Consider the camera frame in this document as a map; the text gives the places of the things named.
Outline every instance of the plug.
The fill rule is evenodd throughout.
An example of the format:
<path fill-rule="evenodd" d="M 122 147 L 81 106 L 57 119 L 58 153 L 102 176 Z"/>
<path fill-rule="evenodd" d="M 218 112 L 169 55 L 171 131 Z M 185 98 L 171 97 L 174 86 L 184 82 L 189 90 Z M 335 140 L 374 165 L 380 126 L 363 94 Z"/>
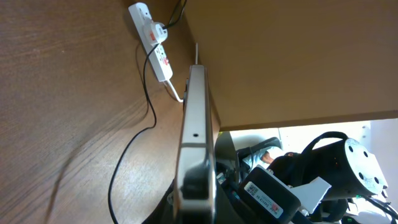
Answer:
<path fill-rule="evenodd" d="M 167 39 L 167 29 L 163 29 L 163 26 L 161 22 L 150 22 L 144 25 L 145 37 L 152 46 Z"/>

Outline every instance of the power cord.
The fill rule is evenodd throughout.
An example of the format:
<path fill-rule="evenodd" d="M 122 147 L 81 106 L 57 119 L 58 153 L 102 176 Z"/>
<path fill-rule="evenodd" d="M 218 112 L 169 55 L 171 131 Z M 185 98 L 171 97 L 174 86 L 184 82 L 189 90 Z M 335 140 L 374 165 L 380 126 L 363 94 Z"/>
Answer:
<path fill-rule="evenodd" d="M 174 26 L 182 18 L 182 14 L 184 13 L 185 5 L 187 4 L 187 1 L 188 0 L 184 1 L 184 4 L 183 4 L 181 12 L 180 12 L 180 16 L 178 17 L 178 19 L 176 21 L 172 22 L 172 19 L 173 19 L 173 16 L 175 14 L 175 11 L 177 10 L 178 5 L 181 4 L 181 0 L 178 0 L 178 2 L 176 3 L 176 5 L 175 5 L 175 7 L 173 9 L 173 13 L 172 13 L 172 16 L 170 17 L 169 24 L 167 24 L 166 26 L 163 26 L 163 29 L 168 29 L 168 28 Z"/>
<path fill-rule="evenodd" d="M 150 50 L 150 52 L 147 54 L 147 57 L 145 58 L 144 69 L 143 69 L 144 83 L 142 84 L 143 87 L 144 87 L 145 97 L 146 97 L 146 99 L 147 99 L 147 102 L 149 103 L 149 106 L 150 106 L 150 108 L 151 108 L 153 114 L 154 114 L 154 124 L 153 124 L 152 126 L 150 126 L 150 127 L 146 127 L 146 128 L 144 128 L 144 129 L 142 129 L 142 130 L 139 131 L 134 137 L 132 137 L 132 139 L 129 141 L 129 143 L 127 144 L 127 146 L 124 148 L 124 150 L 123 150 L 123 152 L 122 152 L 122 154 L 121 154 L 121 156 L 120 156 L 120 158 L 119 158 L 119 161 L 118 161 L 118 163 L 116 164 L 116 167 L 114 168 L 113 175 L 112 175 L 112 178 L 111 178 L 111 183 L 109 184 L 109 189 L 108 189 L 108 207 L 109 207 L 109 212 L 110 212 L 111 217 L 112 217 L 112 221 L 113 221 L 113 223 L 115 223 L 115 224 L 118 224 L 118 220 L 116 219 L 116 216 L 115 216 L 115 214 L 114 214 L 114 212 L 113 212 L 111 194 L 112 194 L 113 182 L 114 182 L 114 179 L 115 179 L 115 177 L 116 177 L 116 174 L 118 173 L 120 163 L 122 163 L 122 160 L 123 160 L 123 157 L 124 157 L 125 153 L 127 152 L 127 150 L 128 150 L 128 148 L 129 148 L 129 146 L 131 145 L 131 143 L 135 140 L 135 138 L 137 138 L 138 135 L 140 135 L 140 134 L 143 133 L 144 131 L 156 127 L 156 124 L 157 124 L 157 118 L 156 118 L 155 109 L 154 109 L 154 107 L 152 106 L 152 102 L 150 101 L 149 94 L 148 94 L 148 90 L 147 90 L 146 72 L 145 72 L 145 70 L 146 70 L 146 65 L 147 65 L 147 63 L 148 63 L 149 56 L 150 56 L 151 53 L 156 49 L 157 46 L 158 46 L 158 44 L 155 45 L 155 47 L 152 48 L 152 50 Z"/>
<path fill-rule="evenodd" d="M 184 12 L 185 5 L 186 5 L 186 3 L 187 3 L 187 0 L 185 0 L 184 4 L 183 4 L 183 6 L 182 6 L 181 13 L 180 13 L 180 16 L 178 17 L 178 19 L 177 19 L 176 21 L 172 22 L 172 19 L 173 19 L 173 16 L 174 16 L 174 14 L 175 14 L 175 11 L 177 10 L 178 5 L 179 5 L 180 3 L 181 3 L 181 0 L 179 0 L 179 1 L 177 2 L 177 4 L 175 5 L 174 10 L 173 10 L 173 13 L 172 13 L 172 15 L 171 15 L 171 17 L 170 17 L 169 24 L 166 25 L 166 26 L 164 26 L 163 29 L 168 29 L 168 28 L 174 26 L 174 25 L 182 18 L 182 14 L 183 14 L 183 12 Z M 129 146 L 131 145 L 131 143 L 135 140 L 135 138 L 137 138 L 138 135 L 140 135 L 140 134 L 143 133 L 144 131 L 147 131 L 148 129 L 152 129 L 152 128 L 156 127 L 156 124 L 157 124 L 156 112 L 155 112 L 154 107 L 152 106 L 152 102 L 150 101 L 149 94 L 148 94 L 148 90 L 147 90 L 147 85 L 146 85 L 146 73 L 145 73 L 145 71 L 146 71 L 146 65 L 147 65 L 148 60 L 149 60 L 149 56 L 150 56 L 151 53 L 156 49 L 157 46 L 158 46 L 158 44 L 155 45 L 155 46 L 152 48 L 152 50 L 150 50 L 150 52 L 147 54 L 147 56 L 146 56 L 146 58 L 145 58 L 144 69 L 143 69 L 143 74 L 142 74 L 142 76 L 144 77 L 144 83 L 143 83 L 142 85 L 143 85 L 143 87 L 144 87 L 144 92 L 145 92 L 145 97 L 146 97 L 146 99 L 147 99 L 147 102 L 149 103 L 149 106 L 150 106 L 150 108 L 151 108 L 151 110 L 152 110 L 152 112 L 153 112 L 153 114 L 154 114 L 154 124 L 153 124 L 152 126 L 150 126 L 150 127 L 146 127 L 146 128 L 144 128 L 144 129 L 142 129 L 142 130 L 139 131 L 134 137 L 132 137 L 132 139 L 129 141 L 129 143 L 127 144 L 127 146 L 124 148 L 124 150 L 123 150 L 123 152 L 122 152 L 122 154 L 121 154 L 121 156 L 120 156 L 120 158 L 119 158 L 119 160 L 118 160 L 118 163 L 116 164 L 116 167 L 114 168 L 113 175 L 112 175 L 112 178 L 111 178 L 111 182 L 109 183 L 109 189 L 108 189 L 108 208 L 109 208 L 109 213 L 111 214 L 111 218 L 112 218 L 112 221 L 113 221 L 114 224 L 118 224 L 118 220 L 116 219 L 116 216 L 115 216 L 114 211 L 113 211 L 112 200 L 111 200 L 111 194 L 112 194 L 113 182 L 114 182 L 114 179 L 115 179 L 115 177 L 116 177 L 116 174 L 118 173 L 119 166 L 120 166 L 120 164 L 121 164 L 121 162 L 122 162 L 122 160 L 123 160 L 123 157 L 124 157 L 125 153 L 127 152 L 127 150 L 128 150 L 128 148 L 129 148 Z"/>
<path fill-rule="evenodd" d="M 381 205 L 379 202 L 376 201 L 375 198 L 368 197 L 368 196 L 362 196 L 365 200 L 370 202 L 372 205 L 376 206 L 377 208 L 381 209 L 383 212 L 386 214 L 389 214 L 392 218 L 392 221 L 398 220 L 398 214 L 389 206 L 388 203 L 384 203 Z"/>
<path fill-rule="evenodd" d="M 180 103 L 183 103 L 184 100 L 183 100 L 183 99 L 180 99 L 180 97 L 178 96 L 177 91 L 175 91 L 175 88 L 174 88 L 172 82 L 170 82 L 170 80 L 166 80 L 166 81 L 164 81 L 164 82 L 167 83 L 167 84 L 169 85 L 169 87 L 172 89 L 172 91 L 173 91 L 173 93 L 174 93 L 175 100 L 177 100 L 177 101 L 180 102 Z"/>

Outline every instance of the white cable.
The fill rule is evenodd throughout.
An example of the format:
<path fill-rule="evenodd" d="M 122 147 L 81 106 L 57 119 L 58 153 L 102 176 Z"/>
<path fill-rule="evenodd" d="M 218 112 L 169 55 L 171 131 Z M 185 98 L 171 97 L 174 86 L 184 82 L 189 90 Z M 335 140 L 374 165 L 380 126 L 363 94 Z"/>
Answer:
<path fill-rule="evenodd" d="M 197 65 L 198 64 L 198 43 L 196 44 L 196 52 L 197 52 L 197 54 L 195 55 L 195 65 Z"/>
<path fill-rule="evenodd" d="M 169 87 L 172 89 L 172 91 L 173 91 L 173 93 L 174 93 L 174 96 L 175 96 L 175 99 L 176 99 L 178 102 L 182 103 L 183 100 L 181 100 L 180 97 L 178 97 L 178 94 L 177 94 L 177 92 L 175 91 L 175 88 L 174 88 L 172 82 L 170 82 L 170 80 L 166 80 L 166 82 L 167 82 L 167 84 L 169 84 Z"/>

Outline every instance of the black cable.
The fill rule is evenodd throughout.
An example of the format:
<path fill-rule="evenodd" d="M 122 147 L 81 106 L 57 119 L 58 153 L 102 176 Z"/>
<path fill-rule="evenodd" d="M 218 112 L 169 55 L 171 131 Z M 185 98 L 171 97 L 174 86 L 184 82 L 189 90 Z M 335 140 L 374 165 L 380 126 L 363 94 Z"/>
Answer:
<path fill-rule="evenodd" d="M 362 196 L 362 198 L 365 198 L 365 200 L 367 200 L 368 202 L 370 202 L 377 208 L 380 208 L 386 214 L 389 214 L 391 216 L 391 218 L 395 218 L 396 220 L 398 220 L 398 214 L 396 214 L 396 212 L 394 212 L 393 210 L 389 210 L 385 207 L 385 206 L 389 207 L 388 205 L 383 206 L 380 203 L 375 202 L 372 198 L 370 198 L 368 196 Z"/>
<path fill-rule="evenodd" d="M 392 209 L 391 206 L 389 206 L 389 205 L 387 205 L 387 206 L 388 206 L 388 209 L 389 209 L 391 212 L 396 213 L 396 212 L 394 211 L 394 209 Z M 395 218 L 392 218 L 392 217 L 391 217 L 391 224 L 397 224 L 397 220 L 396 220 Z"/>
<path fill-rule="evenodd" d="M 312 140 L 310 144 L 308 144 L 301 155 L 297 158 L 295 161 L 295 169 L 292 172 L 291 178 L 290 178 L 290 184 L 293 187 L 297 187 L 303 184 L 303 177 L 304 177 L 304 171 L 308 163 L 310 162 L 311 159 L 311 152 L 314 146 L 321 141 L 322 139 L 325 138 L 340 138 L 343 140 L 347 140 L 348 136 L 345 133 L 338 132 L 338 131 L 328 131 L 325 132 L 321 135 L 319 135 L 317 138 Z"/>
<path fill-rule="evenodd" d="M 127 144 L 127 146 L 124 148 L 124 150 L 123 150 L 123 152 L 122 152 L 122 154 L 121 154 L 121 156 L 120 156 L 120 158 L 119 158 L 119 161 L 118 161 L 118 163 L 116 164 L 116 167 L 114 168 L 113 175 L 112 175 L 112 178 L 111 178 L 111 183 L 109 184 L 109 189 L 108 189 L 108 207 L 109 207 L 109 212 L 110 212 L 111 217 L 112 217 L 112 221 L 113 221 L 113 223 L 115 223 L 115 224 L 118 224 L 118 220 L 116 219 L 116 216 L 115 216 L 115 214 L 114 214 L 114 212 L 113 212 L 112 201 L 111 201 L 111 194 L 112 194 L 112 186 L 113 186 L 114 178 L 116 177 L 116 174 L 118 173 L 120 163 L 122 163 L 122 160 L 123 160 L 123 157 L 124 157 L 125 153 L 127 152 L 127 150 L 128 150 L 128 148 L 129 148 L 129 146 L 131 145 L 131 143 L 135 140 L 135 138 L 137 138 L 138 135 L 140 135 L 140 134 L 143 133 L 144 131 L 146 131 L 146 130 L 148 130 L 148 129 L 154 128 L 154 127 L 156 126 L 156 123 L 157 123 L 157 118 L 156 118 L 155 109 L 154 109 L 154 107 L 152 106 L 152 102 L 150 102 L 150 98 L 149 98 L 149 94 L 148 94 L 148 90 L 147 90 L 147 85 L 146 85 L 146 73 L 145 73 L 145 69 L 146 69 L 146 65 L 147 65 L 147 63 L 148 63 L 149 56 L 150 56 L 151 53 L 156 49 L 157 46 L 158 46 L 158 44 L 155 45 L 155 47 L 152 48 L 152 50 L 150 50 L 150 52 L 147 54 L 147 57 L 145 58 L 144 69 L 143 69 L 143 74 L 142 74 L 142 76 L 144 77 L 144 83 L 143 83 L 142 85 L 144 86 L 144 92 L 145 92 L 145 97 L 147 98 L 147 102 L 149 103 L 149 106 L 150 106 L 150 108 L 151 108 L 151 110 L 152 110 L 152 112 L 153 112 L 153 114 L 154 114 L 154 124 L 153 124 L 152 126 L 150 126 L 150 127 L 146 127 L 146 128 L 144 128 L 144 129 L 142 129 L 142 130 L 139 131 L 134 137 L 132 137 L 132 139 L 129 141 L 129 143 Z"/>
<path fill-rule="evenodd" d="M 175 13 L 175 11 L 177 10 L 178 5 L 181 3 L 181 0 L 178 0 L 177 4 L 176 4 L 175 7 L 174 7 L 174 10 L 173 10 L 172 16 L 171 16 L 171 18 L 170 18 L 169 24 L 167 24 L 166 26 L 163 26 L 163 29 L 168 29 L 168 28 L 174 26 L 174 25 L 182 18 L 182 14 L 184 13 L 185 5 L 187 4 L 187 1 L 188 1 L 188 0 L 185 0 L 185 1 L 184 1 L 184 4 L 183 4 L 182 9 L 181 9 L 181 12 L 180 12 L 180 16 L 178 17 L 178 19 L 177 19 L 176 21 L 172 22 L 174 13 Z"/>

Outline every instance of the barcode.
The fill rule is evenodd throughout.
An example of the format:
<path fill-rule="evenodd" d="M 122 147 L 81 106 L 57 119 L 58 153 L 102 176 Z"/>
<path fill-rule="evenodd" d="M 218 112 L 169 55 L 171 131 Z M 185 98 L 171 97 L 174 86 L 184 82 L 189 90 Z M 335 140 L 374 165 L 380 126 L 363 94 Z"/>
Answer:
<path fill-rule="evenodd" d="M 250 185 L 250 187 L 248 189 L 249 194 L 254 196 L 257 193 L 257 191 L 259 191 L 259 189 L 257 187 L 255 187 L 254 185 Z"/>

